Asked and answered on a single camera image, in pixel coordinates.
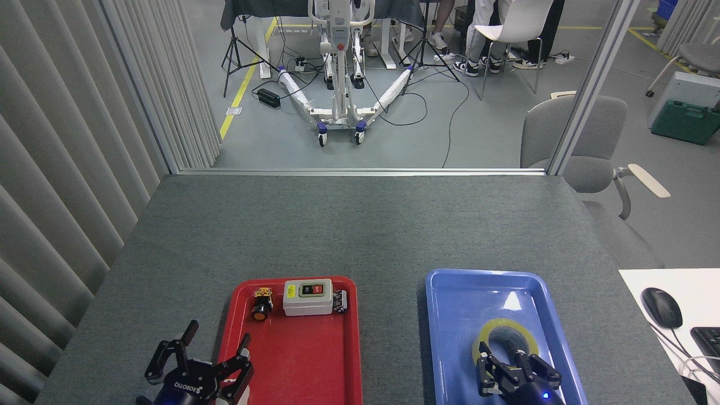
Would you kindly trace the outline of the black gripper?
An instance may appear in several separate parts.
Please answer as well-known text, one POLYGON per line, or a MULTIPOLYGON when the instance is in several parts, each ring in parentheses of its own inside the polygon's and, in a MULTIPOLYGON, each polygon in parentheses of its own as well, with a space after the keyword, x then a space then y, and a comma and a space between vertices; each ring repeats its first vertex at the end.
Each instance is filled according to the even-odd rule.
POLYGON ((180 338, 162 340, 157 345, 145 372, 149 384, 163 385, 154 404, 209 404, 214 400, 241 403, 254 376, 248 349, 250 333, 242 336, 234 356, 213 366, 210 362, 188 360, 187 347, 199 327, 197 320, 191 320, 180 338), (164 375, 170 356, 175 356, 177 367, 164 375))
POLYGON ((481 397, 506 395, 507 404, 565 404, 555 390, 560 387, 561 374, 542 357, 518 352, 519 375, 519 370, 499 361, 485 341, 478 349, 476 381, 481 397))

